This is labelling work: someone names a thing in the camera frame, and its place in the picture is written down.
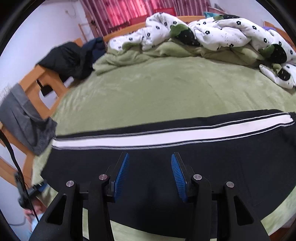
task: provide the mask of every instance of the black jacket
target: black jacket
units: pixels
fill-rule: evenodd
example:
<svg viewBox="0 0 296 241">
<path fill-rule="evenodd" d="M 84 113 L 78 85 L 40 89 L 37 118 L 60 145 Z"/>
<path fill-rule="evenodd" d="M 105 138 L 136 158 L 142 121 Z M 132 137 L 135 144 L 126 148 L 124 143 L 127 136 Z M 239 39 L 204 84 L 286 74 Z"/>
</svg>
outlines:
<svg viewBox="0 0 296 241">
<path fill-rule="evenodd" d="M 65 82 L 71 76 L 78 80 L 87 78 L 93 71 L 91 62 L 91 51 L 79 47 L 74 42 L 68 42 L 53 48 L 38 64 L 57 72 L 62 82 Z M 45 96 L 52 88 L 45 86 L 41 91 Z"/>
</svg>

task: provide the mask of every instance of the dark blue cloth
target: dark blue cloth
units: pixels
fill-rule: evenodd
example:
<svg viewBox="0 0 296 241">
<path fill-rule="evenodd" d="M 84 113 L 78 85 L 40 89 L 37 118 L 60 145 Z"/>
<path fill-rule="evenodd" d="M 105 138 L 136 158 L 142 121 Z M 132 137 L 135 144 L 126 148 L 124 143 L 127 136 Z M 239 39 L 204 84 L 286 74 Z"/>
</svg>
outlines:
<svg viewBox="0 0 296 241">
<path fill-rule="evenodd" d="M 91 66 L 94 62 L 97 61 L 101 56 L 103 56 L 106 53 L 105 49 L 105 42 L 102 37 L 95 38 L 86 44 L 82 46 L 82 49 L 88 51 L 91 51 L 92 53 L 92 60 L 91 60 Z"/>
</svg>

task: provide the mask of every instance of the screw head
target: screw head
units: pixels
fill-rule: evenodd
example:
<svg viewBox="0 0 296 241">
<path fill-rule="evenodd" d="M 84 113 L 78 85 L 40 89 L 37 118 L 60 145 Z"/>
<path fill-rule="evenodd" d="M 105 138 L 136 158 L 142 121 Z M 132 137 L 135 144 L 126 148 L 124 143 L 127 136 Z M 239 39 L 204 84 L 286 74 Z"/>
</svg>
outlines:
<svg viewBox="0 0 296 241">
<path fill-rule="evenodd" d="M 226 186 L 229 188 L 233 188 L 234 187 L 234 183 L 233 182 L 227 182 Z"/>
<path fill-rule="evenodd" d="M 66 183 L 67 187 L 72 187 L 74 185 L 73 181 L 67 181 Z"/>
<path fill-rule="evenodd" d="M 202 179 L 202 176 L 199 175 L 199 174 L 194 174 L 194 175 L 193 175 L 193 178 L 194 178 L 195 180 L 201 180 L 201 179 Z"/>
<path fill-rule="evenodd" d="M 99 176 L 99 179 L 100 180 L 106 180 L 107 179 L 107 175 L 106 174 L 101 174 L 100 176 Z"/>
</svg>

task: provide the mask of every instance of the gray towel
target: gray towel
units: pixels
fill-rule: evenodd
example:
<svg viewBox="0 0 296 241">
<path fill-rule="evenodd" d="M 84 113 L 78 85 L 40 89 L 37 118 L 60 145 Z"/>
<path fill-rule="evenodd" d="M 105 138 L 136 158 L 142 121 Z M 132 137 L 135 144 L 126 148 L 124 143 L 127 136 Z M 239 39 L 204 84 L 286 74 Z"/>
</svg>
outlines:
<svg viewBox="0 0 296 241">
<path fill-rule="evenodd" d="M 24 90 L 16 84 L 0 105 L 0 121 L 29 150 L 40 155 L 55 135 L 57 123 L 42 119 Z"/>
</svg>

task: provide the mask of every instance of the green blanket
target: green blanket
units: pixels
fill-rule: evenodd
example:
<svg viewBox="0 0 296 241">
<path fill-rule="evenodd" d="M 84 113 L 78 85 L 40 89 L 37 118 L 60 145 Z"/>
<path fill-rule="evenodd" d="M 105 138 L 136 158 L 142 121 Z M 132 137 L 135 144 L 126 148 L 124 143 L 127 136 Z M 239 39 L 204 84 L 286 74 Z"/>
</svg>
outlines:
<svg viewBox="0 0 296 241">
<path fill-rule="evenodd" d="M 258 67 L 264 60 L 251 45 L 244 47 L 221 47 L 218 51 L 211 51 L 204 47 L 188 46 L 176 39 L 142 51 L 141 45 L 124 44 L 121 51 L 108 46 L 107 53 L 93 65 L 97 74 L 102 74 L 117 67 L 139 64 L 158 57 L 196 57 L 223 61 L 232 64 Z"/>
<path fill-rule="evenodd" d="M 71 88 L 61 100 L 53 115 L 58 123 L 56 134 L 237 111 L 296 110 L 295 95 L 279 88 L 258 69 L 185 55 L 183 58 L 160 57 L 167 55 L 165 48 L 170 49 L 172 44 L 175 43 L 163 43 L 160 49 L 156 47 L 145 54 L 132 47 L 118 56 L 109 53 L 99 59 L 94 66 L 96 72 L 79 86 Z M 179 50 L 180 54 L 185 53 L 185 48 Z M 49 146 L 35 158 L 33 183 L 42 180 L 40 172 L 50 149 Z M 56 192 L 48 188 L 41 200 L 49 205 L 55 195 Z M 296 189 L 262 223 L 271 234 L 295 212 Z M 87 211 L 84 211 L 84 236 L 88 237 L 86 216 Z M 114 222 L 112 228 L 115 240 L 120 241 L 182 240 L 147 234 Z"/>
</svg>

